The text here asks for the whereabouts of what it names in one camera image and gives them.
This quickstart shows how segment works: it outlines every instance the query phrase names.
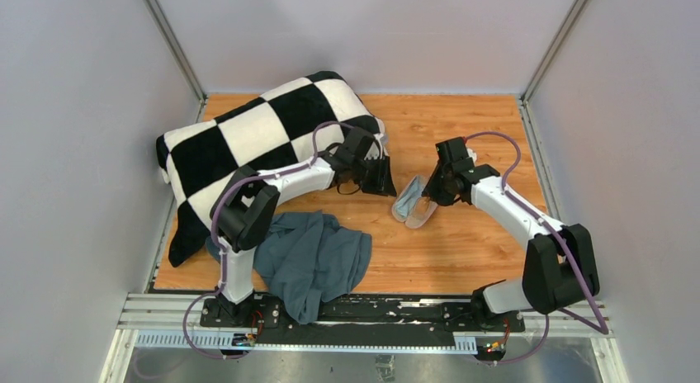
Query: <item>workstation enclosure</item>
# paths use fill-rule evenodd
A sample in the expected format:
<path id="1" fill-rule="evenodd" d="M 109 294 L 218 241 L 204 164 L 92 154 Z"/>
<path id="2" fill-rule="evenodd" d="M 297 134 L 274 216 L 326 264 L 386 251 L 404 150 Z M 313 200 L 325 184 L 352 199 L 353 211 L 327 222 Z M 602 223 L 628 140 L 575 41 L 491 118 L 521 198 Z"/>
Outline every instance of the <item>workstation enclosure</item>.
<path id="1" fill-rule="evenodd" d="M 536 356 L 496 368 L 420 349 L 395 358 L 381 349 L 340 358 L 338 349 L 282 349 L 219 362 L 169 346 L 151 354 L 153 371 L 184 356 L 168 379 L 693 381 L 696 1 L 0 0 L 0 380 L 139 381 L 130 362 L 140 332 L 175 334 L 180 300 L 216 281 L 204 253 L 190 267 L 161 262 L 174 204 L 155 139 L 333 70 L 386 118 L 392 159 L 433 149 L 418 145 L 426 134 L 482 130 L 470 125 L 484 117 L 517 133 L 527 158 L 513 181 L 523 195 L 593 235 L 597 299 L 611 333 L 555 316 Z M 392 125 L 403 116 L 414 124 L 404 132 Z M 418 166 L 404 167 L 395 173 L 399 191 Z M 448 208 L 433 230 L 480 230 L 465 227 L 475 219 L 467 206 Z M 499 236 L 474 243 L 511 241 Z M 480 276 L 461 269 L 463 259 L 402 266 L 396 261 L 421 251 L 394 256 L 381 246 L 377 263 L 399 266 L 368 273 L 363 292 L 468 295 L 522 270 L 509 249 L 502 263 L 489 261 L 492 276 Z M 466 258 L 470 247 L 478 245 L 451 252 Z M 592 317 L 583 304 L 578 310 Z M 523 316 L 508 357 L 542 335 L 542 319 Z"/>

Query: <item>black and white checkered pillow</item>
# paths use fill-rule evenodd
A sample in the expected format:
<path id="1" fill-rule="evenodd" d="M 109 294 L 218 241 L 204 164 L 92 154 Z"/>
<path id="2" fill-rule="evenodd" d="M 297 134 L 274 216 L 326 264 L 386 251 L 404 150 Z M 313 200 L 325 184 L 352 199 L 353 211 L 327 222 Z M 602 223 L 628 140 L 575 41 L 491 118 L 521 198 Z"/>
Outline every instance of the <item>black and white checkered pillow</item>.
<path id="1" fill-rule="evenodd" d="M 313 154 L 311 135 L 325 121 L 342 121 L 384 133 L 360 98 L 335 72 L 298 78 L 212 121 L 169 131 L 156 140 L 158 164 L 177 202 L 177 233 L 168 259 L 176 267 L 209 235 L 209 211 L 238 167 L 281 168 Z M 348 130 L 319 130 L 319 150 L 343 142 Z"/>

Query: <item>white square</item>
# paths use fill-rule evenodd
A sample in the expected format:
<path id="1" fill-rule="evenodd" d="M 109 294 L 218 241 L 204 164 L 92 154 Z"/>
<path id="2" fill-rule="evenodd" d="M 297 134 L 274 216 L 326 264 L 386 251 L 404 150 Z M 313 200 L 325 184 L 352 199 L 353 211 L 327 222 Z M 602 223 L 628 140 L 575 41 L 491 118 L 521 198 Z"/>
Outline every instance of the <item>white square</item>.
<path id="1" fill-rule="evenodd" d="M 182 182 L 180 182 L 180 175 L 177 173 L 175 168 L 175 163 L 173 162 L 173 156 L 168 154 L 168 158 L 165 160 L 165 169 L 168 170 L 168 175 L 170 176 L 170 186 L 173 187 L 173 194 L 175 195 L 175 201 L 179 207 L 185 200 L 185 191 L 182 189 Z"/>
<path id="2" fill-rule="evenodd" d="M 314 155 L 314 146 L 311 144 L 312 133 L 302 135 L 291 141 L 291 147 L 299 161 L 306 160 Z M 333 142 L 343 142 L 343 132 L 339 125 L 329 125 L 316 133 L 316 145 L 319 151 L 326 149 Z"/>
<path id="3" fill-rule="evenodd" d="M 201 222 L 207 228 L 211 227 L 211 218 L 209 217 L 211 207 L 214 206 L 216 199 L 218 199 L 221 192 L 224 191 L 224 187 L 227 183 L 229 183 L 233 175 L 234 174 L 231 173 L 221 178 L 219 181 L 210 184 L 208 187 L 200 189 L 197 193 L 187 199 L 187 202 L 190 203 L 190 206 L 192 206 L 192 209 L 195 211 L 197 217 L 199 217 L 199 220 L 201 220 Z"/>
<path id="4" fill-rule="evenodd" d="M 292 80 L 291 82 L 287 82 L 281 85 L 280 87 L 275 87 L 269 92 L 261 94 L 260 97 L 264 98 L 265 101 L 270 101 L 275 97 L 279 97 L 282 94 L 287 94 L 288 92 L 293 92 L 297 88 L 304 87 L 311 83 L 312 82 L 307 78 L 298 78 L 296 80 Z"/>
<path id="5" fill-rule="evenodd" d="M 202 123 L 195 123 L 194 125 L 169 131 L 165 133 L 163 139 L 165 140 L 165 145 L 168 146 L 168 149 L 173 150 L 175 145 L 180 144 L 185 139 L 189 139 L 206 129 L 214 127 L 215 125 L 215 121 L 202 121 Z"/>
<path id="6" fill-rule="evenodd" d="M 264 103 L 219 125 L 239 166 L 289 142 L 279 117 Z"/>
<path id="7" fill-rule="evenodd" d="M 346 121 L 353 117 L 362 115 L 370 115 L 370 112 L 365 108 L 355 92 L 342 80 L 326 79 L 316 82 L 315 86 L 324 94 L 330 106 L 333 108 L 333 113 L 339 121 Z"/>

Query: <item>wood grain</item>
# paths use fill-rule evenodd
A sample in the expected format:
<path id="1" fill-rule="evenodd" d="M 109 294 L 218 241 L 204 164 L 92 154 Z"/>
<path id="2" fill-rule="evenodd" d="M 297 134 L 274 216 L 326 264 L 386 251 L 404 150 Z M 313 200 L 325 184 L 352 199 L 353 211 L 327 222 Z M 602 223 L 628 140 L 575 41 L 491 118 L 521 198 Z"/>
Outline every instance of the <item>wood grain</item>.
<path id="1" fill-rule="evenodd" d="M 210 120 L 256 96 L 214 95 L 204 120 Z M 400 192 L 416 174 L 429 177 L 437 162 L 435 144 L 477 131 L 497 130 L 514 137 L 523 160 L 509 183 L 532 204 L 545 209 L 530 149 L 513 97 L 441 95 L 364 95 L 367 108 L 385 124 L 390 137 L 391 172 Z M 515 159 L 513 147 L 496 137 L 470 141 L 478 160 L 500 172 Z M 424 227 L 408 229 L 390 213 L 394 198 L 341 196 L 334 189 L 298 197 L 278 212 L 315 211 L 338 217 L 341 225 L 372 235 L 372 257 L 357 292 L 452 294 L 471 293 L 485 284 L 518 277 L 524 252 L 487 214 L 473 206 L 439 207 Z M 174 222 L 170 239 L 175 233 Z M 253 274 L 256 289 L 265 285 Z M 178 268 L 163 257 L 154 287 L 210 289 L 219 265 L 202 250 Z"/>

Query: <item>gray floor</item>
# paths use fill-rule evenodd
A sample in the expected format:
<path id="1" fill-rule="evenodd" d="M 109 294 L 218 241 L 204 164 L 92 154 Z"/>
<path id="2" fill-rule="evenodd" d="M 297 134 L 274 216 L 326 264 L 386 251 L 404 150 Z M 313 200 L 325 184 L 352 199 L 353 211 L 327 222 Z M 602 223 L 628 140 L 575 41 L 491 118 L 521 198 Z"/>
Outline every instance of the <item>gray floor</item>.
<path id="1" fill-rule="evenodd" d="M 508 341 L 508 357 L 525 353 L 523 338 Z M 179 360 L 186 361 L 161 379 L 169 382 L 464 382 L 464 381 L 565 381 L 600 382 L 590 341 L 584 338 L 550 338 L 542 350 L 527 360 L 493 367 L 469 362 L 468 356 L 425 354 L 357 354 L 339 352 L 251 352 L 237 361 L 216 361 L 191 350 L 155 349 L 139 354 L 140 372 L 155 375 Z M 126 379 L 141 382 L 133 371 Z"/>

